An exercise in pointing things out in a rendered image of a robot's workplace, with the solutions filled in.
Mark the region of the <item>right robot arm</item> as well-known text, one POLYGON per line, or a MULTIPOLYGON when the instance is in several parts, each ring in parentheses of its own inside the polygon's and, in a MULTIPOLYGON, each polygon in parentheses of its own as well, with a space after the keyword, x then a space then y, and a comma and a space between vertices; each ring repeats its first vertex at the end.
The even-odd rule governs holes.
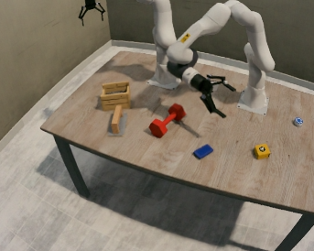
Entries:
POLYGON ((172 25, 172 15, 169 0, 136 0, 143 4, 152 4, 154 12, 153 37, 157 52, 157 66, 154 77, 161 84, 172 84, 180 82, 167 69, 167 50, 176 42, 175 32, 172 25))

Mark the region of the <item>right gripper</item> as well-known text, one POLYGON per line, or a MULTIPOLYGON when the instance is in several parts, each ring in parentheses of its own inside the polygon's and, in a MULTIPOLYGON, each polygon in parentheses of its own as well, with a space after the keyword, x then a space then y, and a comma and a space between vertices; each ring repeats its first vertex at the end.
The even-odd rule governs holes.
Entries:
POLYGON ((99 12, 101 12, 101 14, 102 14, 102 21, 103 21, 103 14, 104 14, 105 10, 104 10, 103 7, 101 6, 100 2, 95 3, 95 0, 85 0, 85 6, 82 6, 82 7, 81 7, 81 12, 80 12, 80 15, 79 15, 79 18, 82 20, 82 26, 84 26, 84 25, 83 25, 83 17, 84 17, 84 15, 86 14, 86 12, 87 12, 88 10, 91 10, 91 9, 94 9, 94 8, 95 8, 96 10, 98 10, 99 12), (103 11, 100 10, 99 8, 97 8, 96 5, 98 5, 103 11), (86 7, 86 10, 84 11, 84 13, 83 13, 82 16, 81 16, 81 13, 82 13, 84 7, 86 7))

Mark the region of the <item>red dumbbell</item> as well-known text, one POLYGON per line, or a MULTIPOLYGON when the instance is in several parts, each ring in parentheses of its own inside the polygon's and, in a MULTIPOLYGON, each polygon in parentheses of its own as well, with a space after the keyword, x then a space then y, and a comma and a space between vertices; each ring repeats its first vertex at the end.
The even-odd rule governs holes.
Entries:
POLYGON ((180 121, 185 116, 185 111, 183 107, 179 104, 173 104, 169 109, 168 112, 170 116, 168 116, 163 122, 155 119, 149 126, 152 134, 161 138, 163 135, 167 133, 166 125, 172 120, 180 121))

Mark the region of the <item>wooden crate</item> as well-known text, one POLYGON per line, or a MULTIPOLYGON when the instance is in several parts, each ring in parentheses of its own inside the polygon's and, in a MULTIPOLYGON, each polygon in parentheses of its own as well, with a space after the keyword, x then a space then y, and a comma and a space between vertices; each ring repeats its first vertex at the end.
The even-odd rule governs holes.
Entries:
POLYGON ((131 98, 129 100, 128 93, 129 81, 103 84, 103 93, 100 96, 103 111, 112 111, 117 105, 121 105, 122 109, 130 109, 131 98))

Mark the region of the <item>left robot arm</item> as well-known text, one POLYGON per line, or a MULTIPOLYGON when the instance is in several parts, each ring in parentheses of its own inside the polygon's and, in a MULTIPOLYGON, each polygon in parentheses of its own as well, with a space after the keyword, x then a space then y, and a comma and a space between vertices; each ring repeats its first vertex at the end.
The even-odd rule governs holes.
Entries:
POLYGON ((190 85, 190 81, 195 74, 199 73, 192 69, 199 56, 197 51, 190 49, 189 46, 198 37, 218 34, 229 18, 233 18, 238 24, 246 27, 250 43, 244 47, 249 68, 249 82, 241 100, 253 109, 266 107, 265 72, 271 72, 275 68, 275 63, 266 44, 264 23, 260 14, 251 12, 239 1, 229 0, 224 4, 217 3, 202 19, 170 45, 167 51, 167 57, 170 60, 167 63, 167 69, 195 92, 196 89, 190 85))

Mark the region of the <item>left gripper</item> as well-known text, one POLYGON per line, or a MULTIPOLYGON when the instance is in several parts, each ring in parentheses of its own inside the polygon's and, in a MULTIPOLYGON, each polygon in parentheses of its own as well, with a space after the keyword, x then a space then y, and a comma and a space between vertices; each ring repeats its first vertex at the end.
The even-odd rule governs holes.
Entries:
POLYGON ((212 100, 211 93, 212 93, 213 85, 222 83, 224 86, 226 86, 228 89, 230 89, 233 92, 236 91, 236 89, 227 83, 227 81, 225 80, 225 76, 223 77, 213 76, 211 74, 207 74, 206 76, 207 76, 207 79, 203 77, 202 75, 200 75, 199 73, 195 74, 190 81, 190 85, 202 93, 200 99, 203 101, 203 103, 207 107, 210 114, 216 113, 220 117, 225 118, 227 115, 225 115, 219 109, 216 109, 215 104, 212 100), (210 79, 220 79, 221 81, 211 83, 210 79))

